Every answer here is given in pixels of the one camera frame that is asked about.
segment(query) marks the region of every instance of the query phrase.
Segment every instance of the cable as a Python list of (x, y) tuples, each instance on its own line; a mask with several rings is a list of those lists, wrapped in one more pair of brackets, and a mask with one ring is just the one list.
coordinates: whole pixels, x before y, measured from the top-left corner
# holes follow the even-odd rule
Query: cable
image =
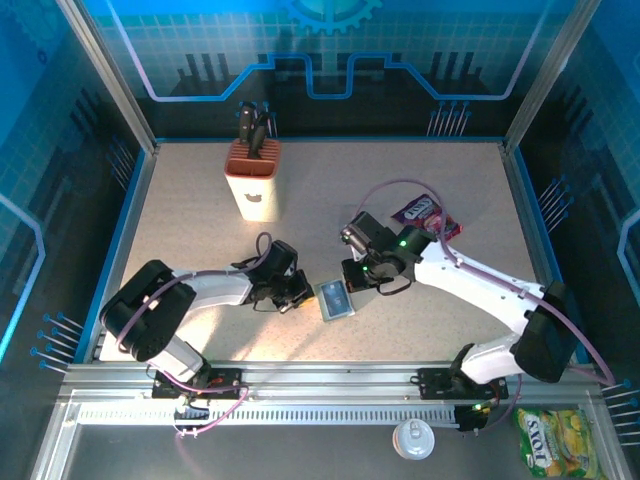
[(451, 249), (449, 249), (449, 246), (447, 245), (447, 241), (445, 239), (445, 229), (447, 227), (447, 210), (446, 210), (446, 208), (444, 206), (444, 202), (442, 201), (442, 198), (440, 197), (440, 195), (438, 195), (438, 193), (433, 188), (431, 188), (431, 186), (429, 186), (427, 183), (421, 182), (420, 180), (414, 180), (412, 178), (398, 178), (398, 179), (387, 180), (386, 182), (382, 182), (382, 183), (374, 186), (373, 188), (371, 188), (365, 194), (364, 198), (362, 199), (362, 201), (358, 205), (358, 208), (356, 209), (356, 215), (358, 215), (358, 213), (360, 213), (360, 210), (362, 210), (362, 207), (364, 206), (365, 202), (369, 199), (369, 197), (374, 192), (376, 192), (376, 191), (380, 190), (381, 188), (384, 188), (384, 187), (386, 187), (388, 185), (393, 185), (395, 183), (412, 183), (414, 185), (419, 185), (419, 186), (423, 187), (424, 189), (426, 189), (427, 192), (430, 195), (432, 195), (433, 198), (436, 200), (436, 202), (440, 205), (440, 208), (442, 209), (442, 213), (441, 213), (442, 221), (440, 222), (441, 226), (440, 226), (440, 232), (438, 233), (438, 239), (440, 240), (440, 246), (442, 247), (442, 250), (446, 254), (447, 258), (449, 258), (449, 260), (451, 260), (454, 264), (456, 264), (456, 266), (462, 268), (463, 270), (468, 271), (472, 275), (475, 275), (476, 277), (479, 277), (479, 278), (482, 278), (484, 280), (487, 280), (487, 281), (489, 281), (489, 282), (491, 282), (491, 283), (493, 283), (495, 285), (498, 285), (499, 287), (504, 288), (505, 290), (508, 290), (510, 292), (516, 292), (518, 294), (524, 293), (524, 298), (526, 298), (527, 300), (532, 301), (533, 303), (535, 303), (539, 307), (544, 308), (549, 313), (554, 315), (584, 345), (584, 347), (587, 349), (587, 351), (591, 354), (591, 356), (595, 360), (595, 362), (598, 365), (598, 367), (600, 367), (600, 369), (604, 373), (604, 378), (602, 378), (599, 375), (594, 374), (593, 372), (590, 372), (588, 370), (580, 368), (580, 367), (569, 367), (569, 370), (572, 370), (572, 371), (574, 371), (574, 372), (576, 372), (576, 373), (578, 373), (580, 375), (584, 375), (585, 377), (591, 378), (592, 380), (595, 380), (595, 381), (597, 381), (599, 383), (603, 383), (605, 385), (609, 385), (609, 386), (615, 385), (615, 383), (616, 383), (615, 378), (613, 376), (613, 373), (611, 372), (611, 369), (607, 365), (607, 363), (604, 361), (604, 359), (602, 358), (600, 353), (596, 350), (596, 348), (589, 341), (589, 339), (580, 331), (580, 329), (578, 329), (578, 327), (575, 326), (575, 324), (571, 320), (569, 320), (569, 318), (566, 315), (564, 315), (562, 312), (560, 312), (553, 305), (549, 304), (549, 302), (546, 302), (546, 301), (536, 297), (535, 295), (532, 295), (529, 292), (521, 292), (516, 286), (514, 286), (510, 282), (507, 282), (507, 281), (503, 280), (500, 277), (492, 275), (491, 273), (484, 272), (484, 271), (480, 270), (477, 267), (474, 267), (472, 265), (468, 265), (465, 262), (462, 262), (461, 259), (458, 259), (453, 254)]
[[(122, 328), (122, 330), (120, 331), (120, 334), (116, 338), (116, 347), (118, 347), (118, 350), (123, 351), (122, 348), (121, 348), (122, 340), (124, 340), (124, 338), (127, 336), (129, 331), (131, 330), (131, 328), (133, 328), (133, 326), (140, 319), (140, 317), (144, 314), (144, 312), (147, 311), (147, 309), (149, 308), (149, 305), (151, 305), (155, 300), (157, 300), (158, 297), (160, 297), (160, 295), (162, 295), (164, 292), (166, 292), (167, 290), (169, 290), (173, 286), (177, 285), (178, 283), (180, 283), (180, 282), (182, 282), (184, 280), (190, 280), (192, 278), (205, 277), (205, 276), (209, 276), (209, 275), (225, 275), (225, 276), (228, 276), (228, 275), (239, 275), (239, 274), (242, 274), (242, 273), (250, 272), (254, 268), (257, 268), (260, 265), (262, 265), (262, 263), (266, 260), (267, 256), (269, 255), (269, 252), (271, 251), (271, 245), (273, 244), (273, 238), (271, 237), (271, 234), (269, 232), (261, 232), (258, 235), (258, 237), (256, 238), (256, 250), (258, 250), (258, 253), (260, 253), (260, 240), (262, 239), (262, 237), (265, 237), (265, 236), (267, 237), (269, 243), (267, 244), (267, 248), (264, 251), (264, 254), (262, 254), (260, 256), (260, 258), (258, 258), (258, 260), (255, 263), (253, 263), (252, 265), (250, 265), (250, 266), (248, 266), (246, 268), (240, 268), (240, 269), (237, 269), (237, 270), (200, 270), (198, 272), (192, 272), (192, 273), (186, 273), (184, 275), (180, 275), (180, 276), (175, 277), (172, 280), (168, 281), (164, 285), (162, 285), (158, 290), (156, 290), (155, 292), (153, 292), (151, 294), (151, 296), (147, 299), (147, 301), (144, 302), (140, 306), (140, 308), (138, 308), (138, 310), (136, 310), (136, 312), (131, 316), (129, 321)], [(105, 322), (104, 315), (102, 316), (101, 320), (102, 320), (102, 324), (104, 325), (104, 322)]]
[(184, 431), (180, 431), (181, 434), (185, 434), (185, 435), (193, 435), (194, 437), (200, 433), (204, 433), (208, 430), (211, 430), (212, 428), (215, 428), (217, 425), (219, 425), (225, 418), (227, 418), (229, 415), (231, 415), (241, 404), (242, 402), (244, 402), (245, 398), (247, 398), (247, 395), (249, 395), (249, 386), (245, 385), (245, 384), (239, 384), (239, 385), (229, 385), (226, 387), (213, 387), (213, 388), (195, 388), (192, 387), (191, 385), (187, 385), (186, 383), (181, 382), (180, 380), (178, 380), (177, 378), (175, 378), (173, 375), (171, 375), (168, 372), (162, 372), (162, 374), (167, 377), (167, 379), (173, 383), (174, 385), (176, 385), (177, 387), (180, 387), (183, 390), (186, 390), (188, 392), (195, 392), (195, 393), (220, 393), (220, 392), (229, 392), (232, 390), (242, 390), (243, 393), (240, 395), (240, 398), (238, 399), (238, 401), (233, 404), (233, 406), (227, 410), (224, 414), (222, 414), (219, 418), (217, 418), (215, 421), (205, 425), (204, 427), (200, 427), (200, 428), (194, 428), (191, 430), (184, 430)]
[(489, 386), (491, 387), (491, 389), (496, 394), (496, 406), (495, 406), (495, 408), (498, 408), (500, 406), (500, 390), (499, 390), (500, 387), (496, 387), (494, 385), (494, 382), (495, 382), (495, 380), (493, 382), (489, 383)]
[(226, 412), (224, 412), (220, 417), (218, 417), (216, 420), (214, 420), (213, 422), (205, 425), (204, 427), (200, 427), (200, 428), (193, 428), (191, 430), (182, 430), (180, 431), (181, 434), (185, 434), (185, 435), (192, 435), (192, 436), (196, 436), (199, 435), (201, 433), (207, 432), (215, 427), (217, 427), (218, 425), (220, 425), (220, 423), (222, 423), (224, 421), (225, 418), (227, 418), (229, 415), (231, 415), (233, 412), (235, 412), (237, 410), (237, 408), (242, 404), (242, 402), (244, 402), (244, 399), (247, 398), (247, 395), (249, 395), (249, 389), (248, 388), (243, 388), (243, 393), (240, 395), (240, 398), (238, 399), (238, 401), (236, 403), (233, 404), (233, 406), (227, 410)]
[(404, 292), (405, 290), (408, 290), (408, 289), (409, 289), (409, 287), (410, 287), (411, 285), (413, 285), (413, 282), (412, 282), (411, 280), (409, 280), (409, 283), (405, 283), (403, 286), (398, 287), (398, 288), (396, 288), (395, 290), (391, 290), (390, 292), (383, 292), (382, 290), (380, 290), (380, 286), (381, 286), (381, 285), (382, 285), (381, 283), (379, 283), (378, 285), (376, 285), (376, 291), (377, 291), (380, 295), (382, 295), (382, 296), (384, 296), (384, 297), (390, 297), (390, 296), (392, 296), (392, 295), (396, 295), (396, 294), (398, 294), (398, 293)]
[(509, 415), (511, 415), (511, 412), (513, 412), (513, 409), (516, 408), (516, 403), (518, 402), (518, 397), (520, 396), (520, 390), (522, 390), (522, 374), (521, 373), (518, 374), (518, 386), (516, 387), (516, 391), (513, 395), (513, 401), (509, 404), (505, 412), (502, 415), (500, 415), (500, 418), (498, 418), (495, 422), (493, 422), (490, 425), (487, 425), (482, 429), (483, 432), (486, 432), (487, 430), (491, 430), (492, 428), (498, 426), (499, 424), (504, 422), (509, 417)]

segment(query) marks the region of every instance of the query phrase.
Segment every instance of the cup lid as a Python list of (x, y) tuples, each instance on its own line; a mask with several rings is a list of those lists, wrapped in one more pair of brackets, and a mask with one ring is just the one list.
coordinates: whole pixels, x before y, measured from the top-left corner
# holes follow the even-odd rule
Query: cup lid
[(418, 419), (406, 420), (394, 432), (397, 452), (409, 460), (427, 458), (435, 447), (436, 439), (427, 422)]

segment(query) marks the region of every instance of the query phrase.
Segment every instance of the metal grate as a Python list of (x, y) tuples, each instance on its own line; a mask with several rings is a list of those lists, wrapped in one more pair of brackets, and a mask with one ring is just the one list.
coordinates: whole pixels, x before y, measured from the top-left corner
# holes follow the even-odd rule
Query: metal grate
[[(171, 425), (174, 405), (147, 402), (119, 405), (85, 404), (78, 422), (91, 425)], [(213, 408), (205, 422), (225, 410)], [(457, 427), (453, 406), (252, 406), (244, 405), (224, 421), (227, 425), (396, 425), (417, 418), (434, 427)], [(186, 412), (178, 425), (203, 423), (202, 412)]]

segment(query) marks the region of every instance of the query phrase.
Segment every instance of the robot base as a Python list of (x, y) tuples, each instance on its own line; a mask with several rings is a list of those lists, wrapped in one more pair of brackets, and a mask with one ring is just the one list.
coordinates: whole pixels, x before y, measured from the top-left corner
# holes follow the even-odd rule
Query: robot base
[[(240, 368), (209, 368), (206, 373), (206, 380), (201, 384), (207, 385), (204, 388), (215, 388), (228, 387), (240, 383), (242, 383), (242, 369)], [(188, 392), (182, 391), (167, 380), (167, 377), (162, 373), (156, 372), (151, 398), (178, 398), (185, 393)], [(220, 393), (192, 393), (192, 395), (198, 399), (237, 400), (240, 398), (240, 389)]]

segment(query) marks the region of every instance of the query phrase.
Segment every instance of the snack bag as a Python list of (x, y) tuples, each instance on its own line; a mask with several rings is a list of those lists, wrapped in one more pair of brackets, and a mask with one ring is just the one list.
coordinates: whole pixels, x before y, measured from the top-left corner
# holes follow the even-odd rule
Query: snack bag
[[(409, 202), (402, 210), (394, 213), (391, 218), (403, 225), (426, 230), (438, 235), (442, 225), (442, 208), (426, 193)], [(462, 226), (453, 221), (447, 215), (447, 226), (444, 232), (445, 238), (451, 240), (462, 231)]]
[(518, 408), (513, 416), (520, 430), (520, 456), (534, 477), (606, 480), (581, 410)]

